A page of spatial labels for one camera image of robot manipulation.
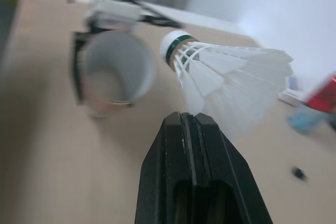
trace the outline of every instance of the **shuttlecock cork base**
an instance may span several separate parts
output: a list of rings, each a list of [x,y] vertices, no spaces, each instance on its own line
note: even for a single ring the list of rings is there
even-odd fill
[[[275,105],[292,74],[284,51],[202,43],[181,30],[163,38],[160,54],[176,72],[189,113],[213,117],[229,139]]]
[[[175,71],[174,67],[174,55],[182,48],[183,45],[187,45],[189,42],[199,41],[191,36],[189,33],[176,30],[167,34],[161,42],[160,55],[165,62]]]

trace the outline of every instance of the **white wall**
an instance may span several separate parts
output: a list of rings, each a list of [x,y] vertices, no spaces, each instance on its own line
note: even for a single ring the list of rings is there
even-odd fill
[[[238,22],[264,47],[287,51],[305,92],[336,71],[336,0],[190,0],[187,10]]]

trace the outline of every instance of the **small black object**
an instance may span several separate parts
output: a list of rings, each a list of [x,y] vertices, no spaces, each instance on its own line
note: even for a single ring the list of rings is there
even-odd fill
[[[209,116],[167,116],[141,167],[135,224],[271,224],[253,175]]]
[[[294,167],[292,169],[292,173],[295,177],[297,177],[298,179],[300,180],[306,180],[307,177],[306,175],[304,174],[303,170],[301,170],[300,168],[297,168],[297,167]]]

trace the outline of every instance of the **white shuttlecock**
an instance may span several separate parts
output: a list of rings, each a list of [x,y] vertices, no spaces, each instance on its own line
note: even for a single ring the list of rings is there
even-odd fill
[[[292,74],[284,51],[202,43],[180,30],[164,37],[160,53],[177,74],[189,113],[213,117],[230,140],[262,118]]]

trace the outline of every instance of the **wooden table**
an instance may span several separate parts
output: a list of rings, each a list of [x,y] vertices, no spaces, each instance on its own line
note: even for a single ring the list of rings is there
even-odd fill
[[[175,74],[159,57],[171,31],[140,24],[156,55],[153,90],[135,107],[93,120],[70,82],[71,32],[84,4],[21,0],[0,79],[1,223],[134,223],[140,168],[164,117],[185,111]],[[253,39],[192,25],[204,42],[257,46]],[[335,223],[336,133],[293,131],[278,102],[234,145],[245,157],[274,223]],[[300,167],[307,182],[290,170]]]

